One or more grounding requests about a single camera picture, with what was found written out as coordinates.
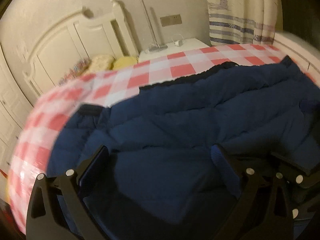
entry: silver screw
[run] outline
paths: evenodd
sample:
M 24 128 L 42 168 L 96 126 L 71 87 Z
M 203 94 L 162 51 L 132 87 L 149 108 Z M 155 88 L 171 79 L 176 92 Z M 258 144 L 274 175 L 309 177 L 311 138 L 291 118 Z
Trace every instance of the silver screw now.
M 299 210 L 297 208 L 292 210 L 293 219 L 295 219 L 298 216 L 298 214 L 299 214 Z
M 38 176 L 37 176 L 37 179 L 41 180 L 44 178 L 44 174 L 43 173 L 40 173 Z
M 247 169 L 245 170 L 245 172 L 246 172 L 247 174 L 249 174 L 249 175 L 253 175 L 253 174 L 254 174 L 254 169 L 252 169 L 252 168 L 247 168 Z
M 73 174 L 75 174 L 75 171 L 73 169 L 70 169 L 70 170 L 66 171 L 66 175 L 67 176 L 72 176 Z
M 297 183 L 297 184 L 300 184 L 302 181 L 303 181 L 303 176 L 302 176 L 302 175 L 298 175 L 298 176 L 296 177 L 296 183 Z
M 282 178 L 283 178 L 283 175 L 282 175 L 282 173 L 277 172 L 277 173 L 276 173 L 276 177 L 277 177 L 278 179 L 282 179 Z

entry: checkered bedspread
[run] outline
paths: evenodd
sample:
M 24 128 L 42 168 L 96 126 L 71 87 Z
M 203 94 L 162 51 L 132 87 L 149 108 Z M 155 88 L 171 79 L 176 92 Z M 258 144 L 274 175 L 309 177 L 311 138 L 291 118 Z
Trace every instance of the checkered bedspread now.
M 9 171 L 10 205 L 19 229 L 26 233 L 28 203 L 36 176 L 45 172 L 60 130 L 81 104 L 111 106 L 137 95 L 140 86 L 200 73 L 225 61 L 263 65 L 278 63 L 284 56 L 267 45 L 196 49 L 141 62 L 120 71 L 89 74 L 43 95 L 20 134 Z

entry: blue puffer jacket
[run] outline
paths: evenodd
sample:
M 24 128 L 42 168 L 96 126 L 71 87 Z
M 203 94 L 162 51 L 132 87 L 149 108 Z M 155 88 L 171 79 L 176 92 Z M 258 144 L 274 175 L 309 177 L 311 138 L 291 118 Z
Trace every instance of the blue puffer jacket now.
M 304 101 L 320 101 L 320 90 L 286 57 L 154 87 L 111 108 L 83 106 L 60 133 L 47 175 L 76 168 L 105 145 L 109 162 L 84 201 L 110 238 L 209 239 L 237 202 L 211 146 L 252 158 L 276 150 L 311 171 L 320 149 Z

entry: headboard panel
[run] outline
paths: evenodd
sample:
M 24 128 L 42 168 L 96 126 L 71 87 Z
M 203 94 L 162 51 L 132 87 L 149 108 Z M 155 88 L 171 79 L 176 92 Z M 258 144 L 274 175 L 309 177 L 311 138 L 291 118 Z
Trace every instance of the headboard panel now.
M 123 57 L 123 49 L 112 22 L 116 21 L 125 50 L 137 56 L 138 50 L 118 0 L 111 0 L 112 12 L 97 19 L 85 16 L 86 8 L 61 19 L 42 35 L 29 56 L 30 74 L 25 81 L 37 97 L 58 85 L 76 62 L 98 54 Z

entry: white bedside table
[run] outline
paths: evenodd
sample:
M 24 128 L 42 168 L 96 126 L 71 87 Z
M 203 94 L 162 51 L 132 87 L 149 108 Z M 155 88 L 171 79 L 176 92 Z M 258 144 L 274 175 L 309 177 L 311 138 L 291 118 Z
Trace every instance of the white bedside table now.
M 175 46 L 173 42 L 167 43 L 168 48 L 159 52 L 149 52 L 149 50 L 143 50 L 139 55 L 139 62 L 154 59 L 161 56 L 166 56 L 182 51 L 192 50 L 192 49 L 201 49 L 208 48 L 209 46 L 195 38 L 187 39 L 183 41 L 183 45 L 180 47 Z

